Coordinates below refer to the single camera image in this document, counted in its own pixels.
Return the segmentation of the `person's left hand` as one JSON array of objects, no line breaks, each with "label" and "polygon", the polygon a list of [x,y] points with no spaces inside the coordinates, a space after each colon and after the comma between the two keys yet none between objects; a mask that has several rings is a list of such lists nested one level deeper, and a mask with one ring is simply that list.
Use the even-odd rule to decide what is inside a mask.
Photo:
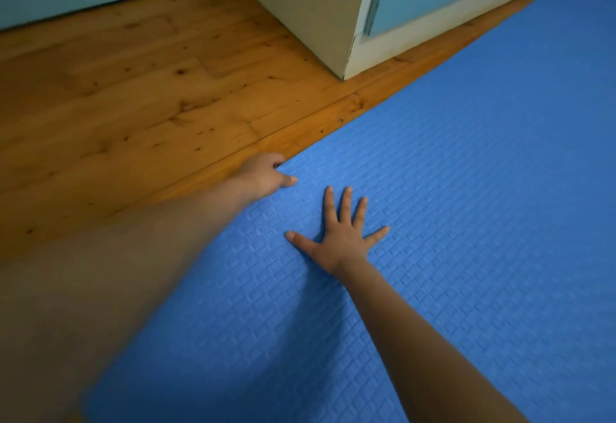
[{"label": "person's left hand", "polygon": [[260,152],[248,158],[234,175],[241,182],[251,202],[271,196],[275,189],[275,174],[281,172],[278,168],[286,162],[284,155],[275,152]]}]

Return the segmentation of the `person's right hand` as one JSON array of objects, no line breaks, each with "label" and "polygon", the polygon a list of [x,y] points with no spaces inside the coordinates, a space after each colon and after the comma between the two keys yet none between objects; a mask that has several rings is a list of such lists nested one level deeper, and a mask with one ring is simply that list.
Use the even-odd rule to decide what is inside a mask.
[{"label": "person's right hand", "polygon": [[323,196],[322,218],[324,232],[318,253],[310,258],[328,274],[341,279],[349,268],[365,264],[372,248],[366,248],[363,235],[368,198],[360,198],[352,211],[352,225],[340,224],[339,205],[335,204],[333,187],[327,186]]}]

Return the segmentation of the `blue textured foam mat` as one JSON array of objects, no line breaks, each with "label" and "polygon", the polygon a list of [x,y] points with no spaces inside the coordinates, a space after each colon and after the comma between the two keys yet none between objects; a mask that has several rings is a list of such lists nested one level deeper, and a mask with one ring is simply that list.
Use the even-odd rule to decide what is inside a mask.
[{"label": "blue textured foam mat", "polygon": [[327,186],[370,260],[535,423],[616,423],[616,0],[536,0],[283,165],[84,402],[88,423],[404,423],[343,287],[291,246]]}]

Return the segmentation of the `person's left forearm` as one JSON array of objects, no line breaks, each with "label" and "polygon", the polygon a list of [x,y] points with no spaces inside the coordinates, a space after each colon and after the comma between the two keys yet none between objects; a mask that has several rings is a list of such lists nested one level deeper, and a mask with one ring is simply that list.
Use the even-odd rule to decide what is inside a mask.
[{"label": "person's left forearm", "polygon": [[60,421],[255,200],[233,177],[54,242],[0,269],[0,423]]}]

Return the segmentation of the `person's right forearm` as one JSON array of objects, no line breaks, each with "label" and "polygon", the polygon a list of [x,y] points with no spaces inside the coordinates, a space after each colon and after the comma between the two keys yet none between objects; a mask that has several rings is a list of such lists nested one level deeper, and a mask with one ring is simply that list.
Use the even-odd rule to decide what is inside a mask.
[{"label": "person's right forearm", "polygon": [[334,271],[347,289],[411,423],[529,423],[366,259]]}]

